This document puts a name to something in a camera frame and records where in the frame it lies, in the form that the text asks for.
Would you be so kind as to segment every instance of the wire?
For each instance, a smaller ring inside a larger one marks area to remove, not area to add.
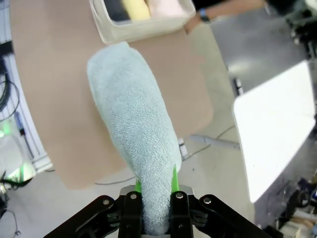
[[[12,238],[15,238],[16,236],[18,236],[18,235],[21,234],[21,232],[20,232],[19,229],[18,229],[18,222],[17,222],[17,220],[16,220],[16,216],[15,216],[15,213],[14,213],[14,212],[12,212],[12,211],[10,211],[10,210],[7,210],[6,213],[7,213],[7,212],[11,213],[11,214],[13,215],[13,217],[14,217],[15,232],[14,232],[14,236],[13,236]]]
[[[19,93],[19,89],[18,89],[18,87],[16,86],[16,84],[13,83],[12,81],[3,81],[3,82],[0,82],[0,84],[7,83],[7,82],[10,83],[10,84],[12,84],[12,85],[14,86],[14,88],[15,88],[15,90],[16,90],[17,97],[18,97],[18,102],[16,103],[16,106],[15,106],[13,112],[12,112],[9,116],[7,116],[6,118],[0,119],[0,122],[1,122],[1,121],[4,121],[4,120],[8,119],[9,117],[11,117],[12,115],[14,115],[14,113],[16,112],[16,110],[18,109],[18,107],[19,107],[19,105],[20,105],[20,93]]]
[[[216,137],[216,139],[221,138],[224,134],[226,134],[229,130],[231,130],[231,129],[234,128],[234,127],[235,127],[234,125],[231,126],[231,127],[229,127],[229,128],[226,129],[224,132],[220,133],[220,134]],[[203,148],[200,149],[200,150],[195,151],[194,153],[190,154],[187,158],[184,158],[184,159],[182,160],[182,162],[184,162],[184,161],[186,161],[186,160],[192,158],[194,155],[197,155],[198,153],[200,153],[200,152],[202,152],[202,151],[208,149],[210,146],[211,146],[211,144],[209,144],[209,145],[203,147]]]
[[[5,109],[11,95],[11,85],[9,83],[11,80],[3,57],[0,58],[0,73],[4,76],[4,89],[0,97],[0,112],[2,112]]]
[[[220,137],[222,137],[224,134],[226,134],[229,130],[231,130],[232,128],[234,128],[235,126],[231,126],[229,127],[228,129],[226,129],[224,132],[222,132],[219,136],[216,137],[216,139],[219,139]],[[207,148],[209,148],[211,145],[207,145],[205,146],[204,148],[190,154],[186,159],[183,159],[182,162],[190,159],[191,157],[193,157],[194,155],[197,155],[198,153],[202,152],[203,150],[206,150]],[[135,176],[131,177],[131,178],[128,178],[128,179],[125,179],[125,180],[121,180],[121,181],[116,181],[116,182],[109,182],[109,183],[99,183],[99,182],[96,182],[95,185],[104,185],[104,186],[108,186],[108,185],[115,185],[115,184],[119,184],[119,183],[124,183],[124,182],[128,182],[129,180],[131,179],[134,179]]]

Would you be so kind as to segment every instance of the white container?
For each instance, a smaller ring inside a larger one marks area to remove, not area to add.
[[[176,17],[153,17],[139,21],[114,22],[110,19],[104,0],[90,0],[90,7],[101,37],[105,44],[135,41],[162,35],[181,29],[195,15],[192,0],[179,0],[186,14]]]

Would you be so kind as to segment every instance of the brown mat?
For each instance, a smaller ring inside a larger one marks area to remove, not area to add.
[[[87,60],[104,47],[86,0],[12,0],[11,30],[23,91],[43,145],[68,188],[126,165],[94,105]],[[149,63],[179,137],[206,126],[211,104],[184,31],[133,42]]]

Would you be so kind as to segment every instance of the towel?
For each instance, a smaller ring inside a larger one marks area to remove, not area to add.
[[[145,233],[163,235],[169,227],[173,168],[179,171],[181,155],[155,77],[126,42],[97,52],[87,75],[115,148],[141,182]]]

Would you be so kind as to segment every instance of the screw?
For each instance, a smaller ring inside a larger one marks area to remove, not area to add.
[[[204,203],[205,203],[205,204],[211,204],[210,198],[205,197],[205,198],[204,198]]]
[[[182,194],[182,193],[180,193],[180,192],[179,192],[179,193],[177,193],[177,194],[176,194],[176,198],[178,198],[178,199],[183,198],[183,194]]]

